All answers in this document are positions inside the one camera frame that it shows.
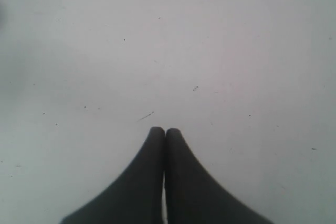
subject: floor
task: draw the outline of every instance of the floor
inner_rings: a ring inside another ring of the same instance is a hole
[[[336,223],[335,66],[335,0],[0,0],[0,223],[59,223],[152,126],[274,223]]]

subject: white floor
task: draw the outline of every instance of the white floor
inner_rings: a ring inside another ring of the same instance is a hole
[[[155,125],[275,223],[336,223],[335,101],[335,0],[0,0],[0,223],[59,223]]]

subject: white surface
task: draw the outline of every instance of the white surface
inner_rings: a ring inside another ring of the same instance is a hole
[[[335,18],[335,0],[0,0],[0,223],[58,223],[155,125],[275,223],[335,223]]]

